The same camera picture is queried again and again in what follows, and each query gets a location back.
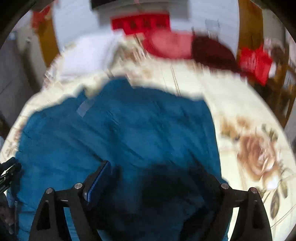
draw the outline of metal screw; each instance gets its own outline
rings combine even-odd
[[[257,188],[250,188],[250,190],[251,190],[252,193],[257,193],[258,192]]]
[[[50,193],[52,193],[52,191],[53,191],[53,189],[52,189],[52,188],[47,188],[47,189],[46,189],[46,193],[47,193],[47,194],[50,194]]]
[[[82,183],[76,183],[76,184],[74,185],[74,187],[75,187],[76,189],[80,189],[80,188],[82,188]]]
[[[221,184],[221,187],[222,187],[223,189],[228,189],[228,188],[229,188],[229,186],[228,186],[227,183],[222,183],[222,184]]]

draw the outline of brown flower print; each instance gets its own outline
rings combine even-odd
[[[239,134],[235,126],[232,123],[227,122],[225,119],[221,124],[221,134],[222,136],[230,137],[233,141],[239,139]]]
[[[241,136],[240,152],[237,159],[254,181],[264,180],[270,176],[280,176],[273,143],[263,136],[253,134]]]
[[[241,128],[245,128],[246,130],[250,129],[250,122],[244,117],[237,117],[237,125]]]
[[[142,74],[144,77],[146,77],[147,79],[151,79],[152,78],[152,72],[149,69],[143,69],[142,70]]]
[[[20,136],[22,135],[22,130],[24,128],[25,124],[21,123],[19,129],[15,132],[15,135],[13,137],[13,141],[18,143],[20,140]]]
[[[127,48],[121,46],[119,49],[119,56],[123,62],[133,61],[135,64],[140,64],[146,57],[137,47]]]
[[[191,71],[200,72],[202,70],[201,64],[196,63],[195,61],[188,60],[186,61],[187,68]]]

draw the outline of dark red pillow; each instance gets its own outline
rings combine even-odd
[[[197,63],[210,68],[227,69],[235,73],[241,73],[231,50],[208,36],[194,36],[192,57]]]

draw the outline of red pillow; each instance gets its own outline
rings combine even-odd
[[[145,50],[157,57],[169,59],[192,59],[192,33],[155,29],[146,32],[142,42]]]

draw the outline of floral bedspread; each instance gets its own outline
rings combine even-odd
[[[58,64],[53,65],[58,72]],[[119,47],[107,71],[70,82],[48,73],[50,78],[46,77],[43,90],[26,103],[11,128],[0,162],[16,153],[21,130],[33,112],[76,96],[82,88],[91,96],[110,76],[116,75],[127,75],[133,86],[158,88],[191,99],[204,98],[214,120],[222,177],[233,189],[256,187],[269,218],[273,240],[286,239],[296,223],[296,164],[283,129],[267,105],[240,76],[213,72],[193,61],[152,58],[137,38]],[[237,214],[236,208],[229,237]]]

